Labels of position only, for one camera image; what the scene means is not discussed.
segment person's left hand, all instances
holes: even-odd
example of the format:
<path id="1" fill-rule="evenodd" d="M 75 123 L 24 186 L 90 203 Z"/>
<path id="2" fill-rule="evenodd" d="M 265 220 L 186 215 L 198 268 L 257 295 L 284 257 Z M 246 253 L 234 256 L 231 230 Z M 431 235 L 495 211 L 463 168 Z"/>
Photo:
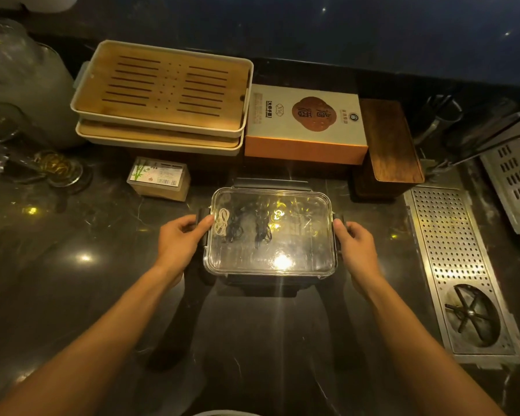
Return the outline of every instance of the person's left hand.
<path id="1" fill-rule="evenodd" d="M 187 215 L 167 222 L 159 231 L 158 258 L 154 264 L 165 277 L 169 285 L 177 284 L 192 258 L 200 239 L 214 223 L 214 216 L 204 217 L 194 227 L 195 215 Z"/>

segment white and orange box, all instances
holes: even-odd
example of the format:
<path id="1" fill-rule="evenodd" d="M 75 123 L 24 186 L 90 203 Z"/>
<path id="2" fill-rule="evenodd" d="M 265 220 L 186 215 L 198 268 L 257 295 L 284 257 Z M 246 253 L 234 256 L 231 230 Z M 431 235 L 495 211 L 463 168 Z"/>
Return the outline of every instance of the white and orange box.
<path id="1" fill-rule="evenodd" d="M 246 156 L 361 165 L 367 152 L 358 96 L 252 85 Z"/>

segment barcode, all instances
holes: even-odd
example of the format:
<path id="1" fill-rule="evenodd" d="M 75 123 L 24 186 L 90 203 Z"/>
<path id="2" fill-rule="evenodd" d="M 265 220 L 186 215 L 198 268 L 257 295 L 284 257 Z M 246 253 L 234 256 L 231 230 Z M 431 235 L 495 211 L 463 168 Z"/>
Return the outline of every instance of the barcode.
<path id="1" fill-rule="evenodd" d="M 168 180 L 166 178 L 158 178 L 158 183 L 165 184 L 165 185 L 171 185 L 173 187 L 177 187 L 177 181 L 175 181 L 175 180 Z"/>

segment dark wall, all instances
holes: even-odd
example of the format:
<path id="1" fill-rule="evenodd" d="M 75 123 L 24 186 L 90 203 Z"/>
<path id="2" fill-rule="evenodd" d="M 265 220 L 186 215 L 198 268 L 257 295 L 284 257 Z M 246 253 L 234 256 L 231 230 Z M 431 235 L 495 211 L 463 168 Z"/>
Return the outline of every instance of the dark wall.
<path id="1" fill-rule="evenodd" d="M 520 0 L 78 0 L 35 33 L 520 86 Z"/>

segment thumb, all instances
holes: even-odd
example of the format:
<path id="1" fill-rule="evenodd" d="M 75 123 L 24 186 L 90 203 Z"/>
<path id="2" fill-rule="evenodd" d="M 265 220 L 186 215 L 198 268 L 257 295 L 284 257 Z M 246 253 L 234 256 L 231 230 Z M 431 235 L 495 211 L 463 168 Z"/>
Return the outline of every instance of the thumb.
<path id="1" fill-rule="evenodd" d="M 204 217 L 200 223 L 196 225 L 196 228 L 194 228 L 193 231 L 190 232 L 192 237 L 196 242 L 200 241 L 201 237 L 204 236 L 206 232 L 212 227 L 212 224 L 214 223 L 214 216 L 208 215 Z"/>
<path id="2" fill-rule="evenodd" d="M 352 239 L 349 231 L 347 230 L 347 227 L 343 224 L 343 222 L 341 222 L 340 219 L 333 220 L 333 229 L 341 244 L 344 244 L 345 242 Z"/>

